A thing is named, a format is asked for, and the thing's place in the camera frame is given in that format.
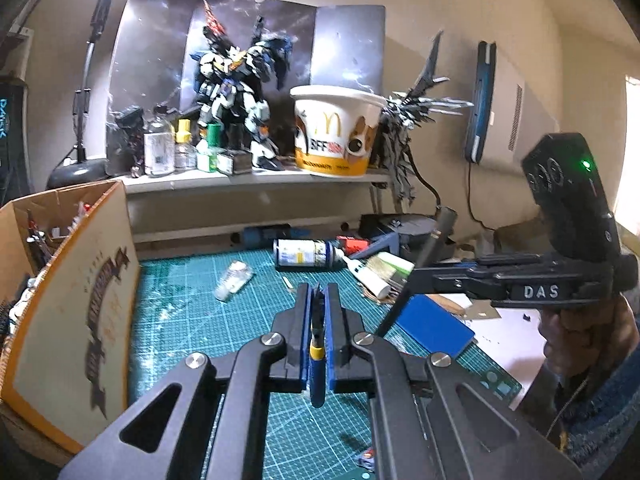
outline spray can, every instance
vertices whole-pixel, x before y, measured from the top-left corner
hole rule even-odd
[[[277,270],[286,267],[335,269],[343,267],[342,251],[324,240],[274,240],[273,263]]]

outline mcdonald's bucket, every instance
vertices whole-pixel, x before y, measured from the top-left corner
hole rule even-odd
[[[297,86],[296,164],[321,176],[363,176],[386,99],[341,86]]]

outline hand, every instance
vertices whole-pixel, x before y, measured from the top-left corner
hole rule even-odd
[[[640,342],[633,311],[621,294],[577,310],[543,310],[540,319],[547,365],[566,378],[583,373],[598,359],[603,370],[612,372]],[[608,331],[607,341],[601,336]]]

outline shelf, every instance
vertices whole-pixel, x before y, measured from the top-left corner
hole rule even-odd
[[[334,184],[353,182],[355,184],[372,184],[388,182],[388,174],[382,170],[369,170],[364,176],[327,177],[316,176],[297,168],[284,171],[254,170],[252,173],[226,176],[222,173],[205,173],[199,170],[173,173],[167,176],[151,178],[119,177],[126,187],[127,194],[150,193],[174,189],[194,189],[198,187],[228,186],[271,186],[275,184]]]

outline beige wall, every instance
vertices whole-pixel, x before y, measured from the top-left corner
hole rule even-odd
[[[126,0],[115,0],[103,41],[98,44],[92,86],[94,98],[87,145],[104,152],[107,73],[117,24]],[[562,55],[558,26],[544,0],[293,0],[306,4],[384,4],[386,6],[385,92],[404,90],[415,79],[430,40],[446,30],[438,72],[451,82],[434,95],[471,98],[478,41],[497,41],[556,118],[562,112]],[[79,84],[84,41],[95,0],[43,0],[30,18],[36,30],[28,71],[31,85],[29,148],[36,188],[44,186],[53,165],[73,142],[71,103]],[[438,123],[415,130],[414,154],[423,175],[443,202],[460,213],[458,235],[478,227],[466,214],[464,118],[437,117]],[[474,212],[490,226],[514,223],[535,209],[524,180],[475,170]],[[418,191],[414,209],[432,212],[433,200]]]
[[[625,77],[640,78],[640,54],[577,28],[563,27],[561,38],[561,129],[587,139],[613,207],[625,155]]]

